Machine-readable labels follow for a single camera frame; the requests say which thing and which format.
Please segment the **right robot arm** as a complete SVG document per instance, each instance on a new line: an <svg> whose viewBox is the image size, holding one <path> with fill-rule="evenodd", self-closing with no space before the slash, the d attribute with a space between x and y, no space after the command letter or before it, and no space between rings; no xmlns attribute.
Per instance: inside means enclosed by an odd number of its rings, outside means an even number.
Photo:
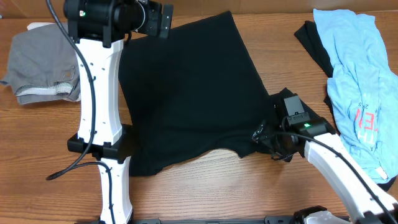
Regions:
<svg viewBox="0 0 398 224"><path fill-rule="evenodd" d="M316 167L343 202L350 223L397 223L397 200L371 180L323 118L279 127L263 121L252 138L275 160L298 153Z"/></svg>

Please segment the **black t-shirt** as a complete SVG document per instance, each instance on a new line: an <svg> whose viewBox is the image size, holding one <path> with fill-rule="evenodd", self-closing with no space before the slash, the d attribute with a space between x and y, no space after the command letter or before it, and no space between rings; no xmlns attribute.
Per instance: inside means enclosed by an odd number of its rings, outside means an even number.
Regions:
<svg viewBox="0 0 398 224"><path fill-rule="evenodd" d="M292 96L268 94L230 12L176 27L166 39L130 41L119 82L139 136L133 177L214 149L268 153L252 135L263 121L277 125L274 103Z"/></svg>

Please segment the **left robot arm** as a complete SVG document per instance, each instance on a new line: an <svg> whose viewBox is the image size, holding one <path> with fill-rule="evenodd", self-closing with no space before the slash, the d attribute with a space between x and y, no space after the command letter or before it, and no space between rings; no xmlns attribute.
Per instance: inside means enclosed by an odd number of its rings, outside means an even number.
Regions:
<svg viewBox="0 0 398 224"><path fill-rule="evenodd" d="M118 69L133 32L166 39L174 7L154 1L65 1L68 34L79 50L81 118L68 150L95 157L101 177L98 223L130 223L129 164L132 126L119 117Z"/></svg>

